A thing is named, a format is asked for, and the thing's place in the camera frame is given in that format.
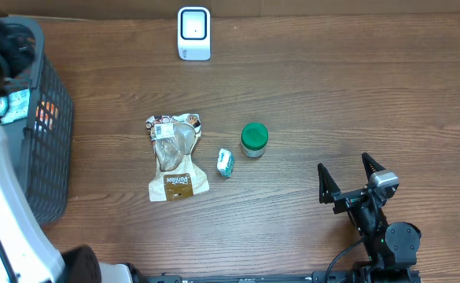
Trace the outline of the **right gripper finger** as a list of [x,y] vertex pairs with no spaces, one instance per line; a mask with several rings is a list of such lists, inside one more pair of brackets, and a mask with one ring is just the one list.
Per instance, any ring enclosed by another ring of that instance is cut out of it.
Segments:
[[335,196],[340,195],[340,188],[322,163],[318,164],[318,177],[319,202],[321,204],[333,203]]
[[385,168],[375,161],[369,153],[362,154],[362,163],[368,180],[370,180],[374,173],[385,170]]

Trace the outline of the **green lid white jar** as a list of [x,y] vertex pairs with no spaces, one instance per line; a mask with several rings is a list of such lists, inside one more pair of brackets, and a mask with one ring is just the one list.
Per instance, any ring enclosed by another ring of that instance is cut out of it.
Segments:
[[250,158],[258,158],[265,152],[268,130],[261,123],[248,123],[241,132],[242,152]]

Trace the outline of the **small teal white packet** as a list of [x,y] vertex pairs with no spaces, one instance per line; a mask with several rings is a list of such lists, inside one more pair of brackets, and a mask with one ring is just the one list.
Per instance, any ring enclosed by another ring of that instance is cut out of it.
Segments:
[[220,149],[217,160],[217,170],[225,177],[230,178],[234,169],[234,156],[228,149]]

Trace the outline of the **clear brown bread bag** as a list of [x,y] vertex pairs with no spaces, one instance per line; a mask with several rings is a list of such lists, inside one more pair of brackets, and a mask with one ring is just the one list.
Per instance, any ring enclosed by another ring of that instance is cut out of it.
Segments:
[[208,177],[192,160],[201,137],[198,114],[151,116],[145,122],[156,157],[156,173],[149,183],[152,202],[176,201],[209,191]]

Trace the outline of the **orange snack packet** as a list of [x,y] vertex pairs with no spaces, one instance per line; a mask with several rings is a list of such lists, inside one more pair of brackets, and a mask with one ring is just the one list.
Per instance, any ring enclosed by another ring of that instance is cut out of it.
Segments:
[[47,132],[55,129],[55,120],[59,118],[58,107],[48,101],[42,101],[36,108],[35,129]]

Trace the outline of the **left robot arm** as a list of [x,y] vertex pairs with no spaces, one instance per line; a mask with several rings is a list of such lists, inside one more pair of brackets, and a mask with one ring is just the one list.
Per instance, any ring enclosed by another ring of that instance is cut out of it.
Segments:
[[[6,79],[19,75],[34,60],[0,21],[0,97]],[[13,170],[0,116],[0,282],[144,282],[127,263],[97,260],[83,245],[59,252],[47,239],[28,205]]]

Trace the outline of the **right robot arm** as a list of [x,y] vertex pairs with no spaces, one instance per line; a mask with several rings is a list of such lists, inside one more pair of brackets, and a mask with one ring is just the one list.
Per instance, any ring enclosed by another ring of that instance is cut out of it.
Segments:
[[[409,222],[388,223],[383,207],[399,186],[399,178],[362,154],[367,183],[361,189],[343,193],[323,164],[318,164],[319,202],[332,204],[335,214],[347,213],[360,239],[340,252],[324,274],[315,273],[322,282],[420,282],[417,263],[421,231]],[[356,262],[348,271],[333,272],[341,257],[363,245],[368,260]]]

